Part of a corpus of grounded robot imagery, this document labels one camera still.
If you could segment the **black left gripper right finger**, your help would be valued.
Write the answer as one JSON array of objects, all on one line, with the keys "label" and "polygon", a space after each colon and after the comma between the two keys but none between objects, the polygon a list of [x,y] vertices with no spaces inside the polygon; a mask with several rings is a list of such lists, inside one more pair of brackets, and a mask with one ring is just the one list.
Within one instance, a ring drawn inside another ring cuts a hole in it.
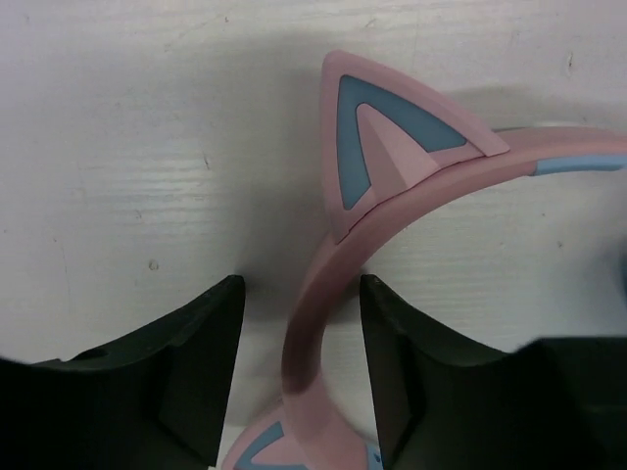
[{"label": "black left gripper right finger", "polygon": [[374,275],[360,309],[387,469],[622,469],[626,341],[540,338],[514,352],[472,340]]}]

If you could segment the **pink blue cat-ear headphones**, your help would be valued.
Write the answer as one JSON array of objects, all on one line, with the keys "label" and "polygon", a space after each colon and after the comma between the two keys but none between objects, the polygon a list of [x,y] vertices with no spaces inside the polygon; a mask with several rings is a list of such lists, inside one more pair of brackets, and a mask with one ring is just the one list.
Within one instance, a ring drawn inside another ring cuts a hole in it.
[{"label": "pink blue cat-ear headphones", "polygon": [[626,166],[623,134],[493,130],[436,90],[344,51],[323,61],[320,117],[330,232],[287,327],[281,403],[242,432],[226,469],[381,468],[378,448],[347,423],[321,372],[327,321],[362,266],[407,226],[464,195],[521,176]]}]

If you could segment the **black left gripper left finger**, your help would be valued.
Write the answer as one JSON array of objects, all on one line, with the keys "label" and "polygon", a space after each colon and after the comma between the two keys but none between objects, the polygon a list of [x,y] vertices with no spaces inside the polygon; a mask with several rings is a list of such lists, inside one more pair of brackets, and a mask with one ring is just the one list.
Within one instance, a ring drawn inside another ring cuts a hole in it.
[{"label": "black left gripper left finger", "polygon": [[70,360],[3,359],[2,467],[214,467],[244,306],[244,279],[230,275]]}]

